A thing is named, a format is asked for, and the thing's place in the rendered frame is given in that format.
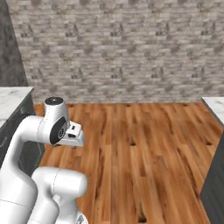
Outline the dark kitchen island cabinet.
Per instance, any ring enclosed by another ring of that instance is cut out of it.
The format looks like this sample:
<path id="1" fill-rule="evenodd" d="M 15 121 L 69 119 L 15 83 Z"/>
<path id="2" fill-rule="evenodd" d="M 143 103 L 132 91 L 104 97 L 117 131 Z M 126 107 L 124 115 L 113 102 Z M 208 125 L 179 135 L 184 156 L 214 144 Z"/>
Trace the dark kitchen island cabinet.
<path id="1" fill-rule="evenodd" d="M 34 114 L 32 97 L 29 95 L 13 117 L 6 123 L 3 131 L 0 132 L 0 168 L 2 167 L 12 136 L 18 128 L 18 125 L 27 115 Z M 45 146 L 42 143 L 26 142 L 23 145 L 23 150 L 20 155 L 18 163 L 19 168 L 27 175 L 31 176 L 39 167 L 44 152 Z"/>

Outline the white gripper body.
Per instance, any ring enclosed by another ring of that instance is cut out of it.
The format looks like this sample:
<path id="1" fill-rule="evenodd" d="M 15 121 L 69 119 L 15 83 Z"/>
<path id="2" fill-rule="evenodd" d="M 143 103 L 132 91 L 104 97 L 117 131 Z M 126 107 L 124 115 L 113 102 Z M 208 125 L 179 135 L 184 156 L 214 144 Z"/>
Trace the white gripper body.
<path id="1" fill-rule="evenodd" d="M 84 132 L 81 131 L 78 136 L 74 134 L 66 133 L 63 138 L 59 141 L 61 145 L 70 145 L 73 147 L 82 147 L 85 142 Z"/>

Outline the dark counter cabinet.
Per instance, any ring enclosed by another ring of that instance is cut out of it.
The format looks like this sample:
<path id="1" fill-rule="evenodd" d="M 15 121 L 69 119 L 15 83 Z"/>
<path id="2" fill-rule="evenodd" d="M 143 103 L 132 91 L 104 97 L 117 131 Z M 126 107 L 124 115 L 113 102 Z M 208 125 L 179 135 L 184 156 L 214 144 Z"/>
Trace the dark counter cabinet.
<path id="1" fill-rule="evenodd" d="M 211 224 L 224 224 L 224 97 L 202 97 L 223 128 L 212 163 L 200 192 Z"/>

